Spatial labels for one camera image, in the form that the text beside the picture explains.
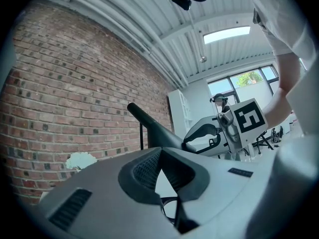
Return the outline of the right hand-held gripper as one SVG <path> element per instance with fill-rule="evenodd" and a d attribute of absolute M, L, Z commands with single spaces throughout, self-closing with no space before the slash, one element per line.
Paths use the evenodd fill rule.
<path fill-rule="evenodd" d="M 253 143 L 268 128 L 266 118 L 255 98 L 230 106 L 230 110 L 200 119 L 186 134 L 183 142 L 212 135 L 207 147 L 196 151 L 203 156 L 238 152 Z"/>

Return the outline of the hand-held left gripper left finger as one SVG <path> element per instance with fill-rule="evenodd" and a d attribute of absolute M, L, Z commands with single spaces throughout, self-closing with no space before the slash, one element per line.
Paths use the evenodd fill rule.
<path fill-rule="evenodd" d="M 156 181 L 160 148 L 98 161 L 54 188 L 37 206 L 53 239 L 176 239 Z"/>

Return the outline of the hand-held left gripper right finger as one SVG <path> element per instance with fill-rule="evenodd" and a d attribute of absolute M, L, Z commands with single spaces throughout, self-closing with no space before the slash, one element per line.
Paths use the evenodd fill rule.
<path fill-rule="evenodd" d="M 195 155 L 164 148 L 178 157 L 204 167 L 210 176 L 201 196 L 183 203 L 186 216 L 198 227 L 181 234 L 173 225 L 161 228 L 165 239 L 244 239 L 248 224 L 269 180 L 275 151 L 257 162 L 240 162 Z"/>

